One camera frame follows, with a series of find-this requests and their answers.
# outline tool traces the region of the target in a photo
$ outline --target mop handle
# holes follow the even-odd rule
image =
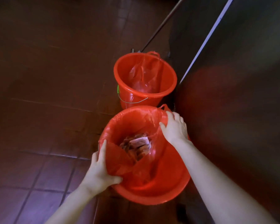
[[[164,19],[164,21],[161,23],[161,25],[158,27],[158,29],[154,32],[154,34],[150,37],[146,45],[143,47],[143,49],[140,52],[143,52],[145,48],[149,45],[149,43],[154,39],[154,37],[159,33],[159,31],[164,27],[164,25],[167,23],[167,21],[171,18],[171,16],[174,14],[174,12],[177,10],[179,5],[182,3],[183,0],[179,0],[178,3],[174,6],[174,8],[169,12],[167,17]]]

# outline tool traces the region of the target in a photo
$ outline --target forearm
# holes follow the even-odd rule
[[[78,187],[72,192],[46,224],[74,224],[83,208],[94,197],[86,188]]]
[[[190,141],[176,141],[174,147],[217,224],[276,223],[256,200],[229,179]]]

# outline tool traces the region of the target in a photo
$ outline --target white trim strip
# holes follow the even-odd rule
[[[214,32],[214,30],[216,29],[217,25],[219,24],[219,22],[221,21],[221,19],[223,18],[224,14],[226,13],[227,9],[229,8],[230,4],[232,3],[233,0],[228,0],[226,5],[224,6],[223,10],[221,11],[219,17],[217,18],[215,24],[213,25],[212,29],[209,31],[208,35],[206,36],[204,42],[202,43],[200,49],[198,50],[196,56],[194,57],[194,59],[192,60],[190,66],[188,67],[186,73],[184,74],[182,80],[179,82],[182,83],[183,79],[186,77],[187,73],[189,72],[190,68],[192,67],[192,65],[194,64],[195,60],[197,59],[197,57],[199,56],[200,52],[202,51],[203,47],[205,46],[205,44],[208,42],[209,38],[211,37],[212,33]]]

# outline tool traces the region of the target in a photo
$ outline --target red plastic bag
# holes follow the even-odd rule
[[[156,52],[149,52],[159,57]],[[159,93],[164,63],[159,58],[147,58],[146,55],[139,59],[139,63],[131,69],[127,85],[143,93]]]
[[[158,167],[158,160],[170,146],[159,126],[167,124],[167,114],[160,108],[136,106],[114,116],[105,127],[99,146],[107,139],[106,167],[110,175],[122,176],[129,188],[143,186],[151,181]],[[151,139],[150,153],[134,164],[129,155],[119,147],[129,135],[147,133]]]

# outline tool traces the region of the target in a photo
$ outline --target hand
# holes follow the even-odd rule
[[[188,140],[187,125],[184,123],[183,117],[180,117],[176,112],[166,112],[168,116],[168,123],[165,126],[160,122],[160,127],[165,139],[174,144],[179,140]]]
[[[86,188],[92,196],[99,194],[112,184],[122,182],[122,177],[111,176],[107,173],[106,146],[107,140],[104,141],[100,153],[97,151],[92,155],[90,168],[79,186]]]

